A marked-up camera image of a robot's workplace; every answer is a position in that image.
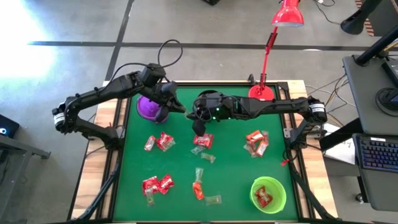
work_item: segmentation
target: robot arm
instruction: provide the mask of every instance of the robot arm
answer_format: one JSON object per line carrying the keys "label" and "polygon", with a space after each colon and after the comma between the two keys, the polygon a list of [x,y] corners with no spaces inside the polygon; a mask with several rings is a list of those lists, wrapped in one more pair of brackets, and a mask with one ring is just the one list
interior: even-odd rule
{"label": "robot arm", "polygon": [[290,131],[289,145],[291,149],[302,149],[306,146],[307,134],[316,125],[327,121],[325,105],[312,98],[295,100],[261,101],[242,96],[227,96],[220,92],[208,90],[201,93],[193,102],[193,112],[188,118],[194,120],[194,132],[202,136],[205,123],[220,122],[223,119],[254,119],[262,114],[298,113],[304,117],[296,129]]}
{"label": "robot arm", "polygon": [[160,105],[156,121],[162,121],[169,112],[184,113],[185,108],[175,94],[175,82],[159,83],[166,76],[157,64],[149,64],[141,72],[132,72],[115,78],[102,88],[68,97],[58,108],[52,110],[54,124],[61,133],[81,132],[84,137],[96,136],[106,147],[118,146],[119,137],[112,127],[103,128],[78,117],[81,110],[111,99],[124,99],[138,93]]}

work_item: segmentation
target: green table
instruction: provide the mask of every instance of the green table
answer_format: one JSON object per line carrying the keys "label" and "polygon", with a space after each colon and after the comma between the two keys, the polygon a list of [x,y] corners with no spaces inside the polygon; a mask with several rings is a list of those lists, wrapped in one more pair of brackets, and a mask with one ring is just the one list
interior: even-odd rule
{"label": "green table", "polygon": [[[204,90],[217,90],[228,95],[246,96],[249,85],[242,86],[180,86],[178,99],[192,107],[194,99]],[[206,125],[214,134],[213,146],[206,152],[216,156],[213,164],[190,151],[194,132],[192,121],[183,114],[170,113],[163,124],[142,119],[133,98],[126,130],[121,174],[119,178],[114,218],[116,222],[145,221],[258,221],[298,219],[296,196],[288,166],[281,166],[285,149],[282,118],[277,114],[260,116],[249,121],[226,120]],[[255,130],[269,132],[269,146],[262,158],[251,158],[243,149],[245,136]],[[156,146],[151,152],[143,149],[149,136],[165,131],[175,138],[176,145],[167,152]],[[220,194],[222,204],[206,206],[197,200],[192,190],[195,168],[204,168],[205,196]],[[175,186],[165,195],[155,194],[155,205],[148,207],[142,194],[142,181],[152,176],[160,180],[170,174]],[[249,192],[254,179],[269,176],[279,180],[287,194],[283,211],[268,215],[260,212],[250,201]]]}

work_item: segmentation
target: wrapped candy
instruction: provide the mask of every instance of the wrapped candy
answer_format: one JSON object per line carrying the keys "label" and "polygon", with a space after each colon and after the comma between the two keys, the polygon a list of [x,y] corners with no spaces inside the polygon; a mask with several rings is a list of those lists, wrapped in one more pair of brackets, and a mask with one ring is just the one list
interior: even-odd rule
{"label": "wrapped candy", "polygon": [[268,144],[266,142],[261,141],[259,147],[257,147],[257,150],[256,150],[257,156],[262,157],[262,155],[264,154],[264,152],[267,149],[267,146],[268,146]]}
{"label": "wrapped candy", "polygon": [[261,140],[261,139],[264,139],[264,136],[261,134],[261,132],[259,130],[255,131],[255,132],[253,132],[251,134],[248,134],[246,136],[246,140],[248,140],[248,141],[256,142],[256,141]]}
{"label": "wrapped candy", "polygon": [[161,132],[160,138],[156,140],[156,145],[162,151],[167,151],[175,144],[174,138],[171,135]]}
{"label": "wrapped candy", "polygon": [[212,134],[204,134],[203,136],[195,135],[195,137],[193,138],[193,143],[200,146],[206,146],[209,149],[213,144],[213,138],[214,135]]}
{"label": "wrapped candy", "polygon": [[157,176],[151,177],[142,182],[142,191],[144,195],[147,195],[147,191],[150,190],[152,194],[159,192],[160,185],[157,181]]}
{"label": "wrapped candy", "polygon": [[195,169],[196,179],[195,182],[201,183],[201,177],[203,175],[203,168],[196,168]]}
{"label": "wrapped candy", "polygon": [[197,146],[195,148],[193,148],[191,150],[192,153],[194,153],[195,155],[197,155],[199,152],[202,152],[203,150],[205,150],[205,146]]}
{"label": "wrapped candy", "polygon": [[144,150],[151,151],[155,145],[155,142],[156,142],[156,138],[154,136],[150,136],[147,143],[144,146]]}
{"label": "wrapped candy", "polygon": [[215,195],[211,197],[205,197],[206,205],[221,204],[221,195]]}
{"label": "wrapped candy", "polygon": [[268,132],[267,131],[261,131],[261,134],[264,136],[263,141],[268,145]]}
{"label": "wrapped candy", "polygon": [[203,194],[203,191],[201,189],[201,183],[199,182],[194,182],[192,184],[193,187],[193,193],[195,193],[195,196],[197,197],[198,200],[202,200],[205,196]]}
{"label": "wrapped candy", "polygon": [[162,180],[160,180],[159,185],[160,185],[159,191],[162,194],[166,194],[169,191],[169,189],[174,186],[174,182],[172,180],[172,177],[169,174],[167,174],[166,176],[163,177]]}
{"label": "wrapped candy", "polygon": [[146,192],[148,206],[154,205],[155,197],[154,197],[154,193],[152,192],[152,189],[147,189],[147,190],[145,190],[145,192]]}
{"label": "wrapped candy", "polygon": [[202,159],[207,159],[207,160],[210,161],[211,163],[214,163],[214,160],[216,159],[215,156],[210,155],[210,154],[207,154],[207,153],[204,153],[204,152],[200,154],[200,157],[201,157]]}
{"label": "wrapped candy", "polygon": [[251,155],[252,158],[257,157],[256,151],[254,150],[254,147],[253,147],[252,144],[245,144],[245,145],[243,146],[243,148],[244,148],[245,150],[247,150],[247,151],[250,153],[250,155]]}
{"label": "wrapped candy", "polygon": [[262,208],[272,202],[272,196],[267,194],[266,187],[262,186],[256,191],[257,200]]}

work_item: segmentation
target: concrete floor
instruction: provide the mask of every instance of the concrete floor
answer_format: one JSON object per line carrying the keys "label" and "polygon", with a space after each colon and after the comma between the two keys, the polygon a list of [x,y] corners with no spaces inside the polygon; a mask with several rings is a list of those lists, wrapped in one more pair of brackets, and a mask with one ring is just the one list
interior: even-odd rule
{"label": "concrete floor", "polygon": [[[35,0],[0,3],[0,113],[21,124],[17,138],[52,152],[42,161],[33,158],[13,198],[8,220],[28,223],[62,222],[66,219],[87,141],[79,134],[55,131],[51,109],[67,96],[100,86],[105,79],[113,47],[32,46],[28,41],[115,42],[128,0]],[[211,7],[200,0],[135,0],[124,42],[163,42],[174,38],[185,43],[265,44],[278,0],[222,0]],[[345,34],[328,23],[316,5],[303,0],[305,25],[279,29],[277,45],[369,46],[377,37],[366,32]],[[341,22],[356,10],[354,0],[336,0],[324,8],[330,20]],[[157,49],[122,47],[116,66],[126,62],[155,62]],[[344,74],[341,58],[361,52],[273,50],[268,79],[302,79],[322,86]],[[172,61],[177,49],[165,49],[162,61]],[[166,68],[173,80],[238,80],[261,72],[263,50],[185,49],[176,65]],[[139,67],[129,67],[120,74]],[[346,85],[340,95],[353,103]],[[328,94],[313,96],[327,100]],[[335,100],[330,109],[342,102]],[[88,119],[96,108],[81,112]],[[333,112],[342,123],[358,117],[345,106]],[[353,199],[359,192],[356,179],[331,177],[333,195],[344,220],[393,222],[398,213],[377,212]]]}

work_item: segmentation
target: keyboard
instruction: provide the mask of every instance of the keyboard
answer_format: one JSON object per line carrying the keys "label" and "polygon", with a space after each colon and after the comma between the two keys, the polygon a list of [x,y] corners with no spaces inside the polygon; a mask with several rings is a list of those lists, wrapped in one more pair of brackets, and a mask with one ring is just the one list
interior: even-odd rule
{"label": "keyboard", "polygon": [[398,138],[354,134],[353,139],[361,168],[398,172]]}

